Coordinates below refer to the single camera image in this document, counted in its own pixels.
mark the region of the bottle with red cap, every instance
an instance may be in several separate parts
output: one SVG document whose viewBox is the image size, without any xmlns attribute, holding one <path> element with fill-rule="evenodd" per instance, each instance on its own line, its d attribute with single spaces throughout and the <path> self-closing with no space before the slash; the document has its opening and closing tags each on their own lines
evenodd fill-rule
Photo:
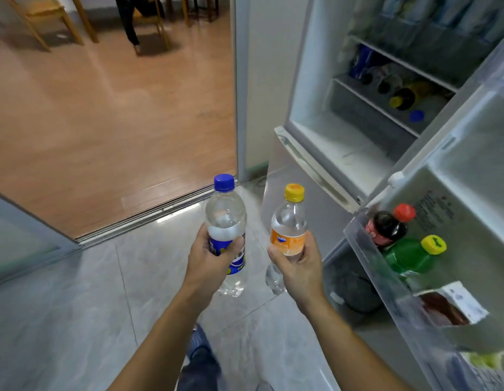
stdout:
<svg viewBox="0 0 504 391">
<path fill-rule="evenodd" d="M 404 237 L 408 231 L 407 222 L 415 217 L 415 209 L 409 204 L 401 203 L 393 213 L 379 211 L 368 221 L 366 231 L 379 247 L 386 247 Z"/>
</svg>

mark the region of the bottle with yellow cap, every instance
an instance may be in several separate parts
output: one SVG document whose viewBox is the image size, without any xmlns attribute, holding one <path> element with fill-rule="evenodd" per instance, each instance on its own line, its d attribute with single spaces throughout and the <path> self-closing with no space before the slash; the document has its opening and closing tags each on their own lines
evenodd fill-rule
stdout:
<svg viewBox="0 0 504 391">
<path fill-rule="evenodd" d="M 384 251 L 384 257 L 392 270 L 408 277 L 429 271 L 436 257 L 447 249 L 444 240 L 436 235 L 422 241 L 404 238 Z"/>
<path fill-rule="evenodd" d="M 305 189 L 301 185 L 288 184 L 285 200 L 272 216 L 270 242 L 292 262 L 299 260 L 305 246 L 307 222 L 302 203 L 304 199 Z M 266 281 L 274 294 L 280 295 L 286 291 L 283 275 L 273 263 L 268 266 Z"/>
<path fill-rule="evenodd" d="M 390 107 L 404 111 L 412 108 L 420 99 L 433 93 L 434 86 L 428 81 L 415 81 L 396 91 L 390 99 Z"/>
</svg>

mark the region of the open refrigerator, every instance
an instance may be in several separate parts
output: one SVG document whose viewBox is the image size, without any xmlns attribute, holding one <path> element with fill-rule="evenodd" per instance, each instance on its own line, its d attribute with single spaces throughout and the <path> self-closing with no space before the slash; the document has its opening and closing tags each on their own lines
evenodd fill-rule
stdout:
<svg viewBox="0 0 504 391">
<path fill-rule="evenodd" d="M 353 265 L 353 271 L 376 290 L 429 387 L 504 389 L 468 358 L 468 352 L 504 357 L 504 36 L 469 78 L 451 80 L 415 63 L 402 48 L 370 38 L 383 4 L 309 0 L 290 109 L 285 124 L 274 129 L 262 221 L 269 230 L 284 187 L 303 185 L 325 273 L 357 256 L 362 267 Z M 414 28 L 415 38 L 433 16 Z M 360 44 L 450 91 L 447 105 L 430 123 L 410 123 L 408 113 L 391 109 L 348 74 Z M 448 246 L 434 268 L 412 282 L 391 271 L 364 229 L 368 211 L 398 203 L 417 211 L 409 237 L 435 234 Z M 489 315 L 474 325 L 435 326 L 416 294 L 455 281 Z M 353 325 L 366 324 L 369 313 L 357 312 L 365 315 L 345 316 Z M 382 324 L 372 323 L 375 329 Z M 497 365 L 504 372 L 504 358 Z"/>
</svg>

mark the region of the green bottle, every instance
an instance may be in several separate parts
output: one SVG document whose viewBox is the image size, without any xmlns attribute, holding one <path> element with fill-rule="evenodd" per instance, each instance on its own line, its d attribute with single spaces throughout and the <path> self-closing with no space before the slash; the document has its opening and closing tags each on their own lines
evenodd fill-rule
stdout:
<svg viewBox="0 0 504 391">
<path fill-rule="evenodd" d="M 426 236 L 422 241 L 403 238 L 385 250 L 384 257 L 393 271 L 408 277 L 430 270 L 435 257 L 446 248 L 445 241 L 435 235 Z"/>
</svg>

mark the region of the red bottle cap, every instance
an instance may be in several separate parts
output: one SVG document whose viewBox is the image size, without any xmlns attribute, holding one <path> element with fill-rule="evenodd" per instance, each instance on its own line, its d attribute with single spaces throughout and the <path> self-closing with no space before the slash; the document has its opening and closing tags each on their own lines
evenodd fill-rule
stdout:
<svg viewBox="0 0 504 391">
<path fill-rule="evenodd" d="M 400 222 L 409 222 L 415 217 L 415 209 L 409 204 L 401 203 L 395 210 L 393 210 L 393 215 Z"/>
</svg>

